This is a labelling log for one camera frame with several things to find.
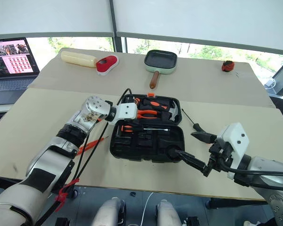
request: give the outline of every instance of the black tool case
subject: black tool case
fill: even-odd
[[[175,120],[170,120],[171,113],[168,109],[161,111],[159,107],[149,105],[149,101],[159,103],[164,108],[174,108],[177,105],[178,114]],[[124,96],[122,103],[137,104],[138,110],[155,110],[158,115],[143,114],[143,117],[156,117],[155,119],[139,118],[135,120],[120,120],[114,127],[110,152],[116,158],[129,159],[133,161],[152,160],[152,162],[179,162],[175,150],[184,151],[183,131],[177,125],[182,120],[179,101],[171,97],[147,96],[129,94]],[[168,129],[164,130],[133,130],[132,132],[122,131],[122,126],[132,126],[143,129]]]

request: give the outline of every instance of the frying pan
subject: frying pan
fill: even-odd
[[[170,74],[176,68],[177,55],[172,52],[162,50],[150,50],[145,58],[146,70],[154,72],[150,82],[150,88],[156,87],[160,74]]]

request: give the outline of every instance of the beige table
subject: beige table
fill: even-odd
[[[55,136],[71,115],[91,93],[29,88],[0,122],[0,177],[24,178],[29,161]],[[99,95],[113,101],[118,96]],[[247,154],[283,162],[283,117],[274,108],[208,104],[180,100],[181,107],[203,129],[219,133],[232,122],[241,122],[250,138]],[[98,138],[105,123],[99,123],[90,141]],[[186,117],[179,125],[185,136],[185,150],[208,162],[209,145],[190,136],[193,131]],[[105,135],[111,135],[109,126]],[[243,199],[262,199],[251,188],[227,178],[226,173],[212,171],[208,178],[180,163],[152,163],[114,158],[109,139],[100,143],[79,184],[195,194]]]
[[[248,63],[235,63],[233,71],[221,71],[222,61],[178,58],[176,70],[160,75],[157,87],[149,88],[153,76],[145,70],[145,55],[110,53],[96,50],[63,48],[96,56],[119,57],[119,64],[106,76],[95,68],[68,64],[60,53],[52,59],[30,85],[32,88],[121,95],[131,88],[135,94],[155,92],[156,95],[179,100],[218,104],[275,107]]]

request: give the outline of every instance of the tool case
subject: tool case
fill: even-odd
[[[110,142],[111,154],[132,161],[179,162],[175,150],[184,151],[183,131],[177,126],[182,120],[179,101],[153,94],[129,94],[121,103],[132,102],[137,104],[138,117],[117,122]],[[172,115],[170,111],[176,107],[178,112]]]

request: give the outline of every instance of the laptop keyboard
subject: laptop keyboard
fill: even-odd
[[[19,80],[4,80],[0,81],[0,91],[10,91],[10,90],[23,90],[32,83],[33,79],[19,79]]]

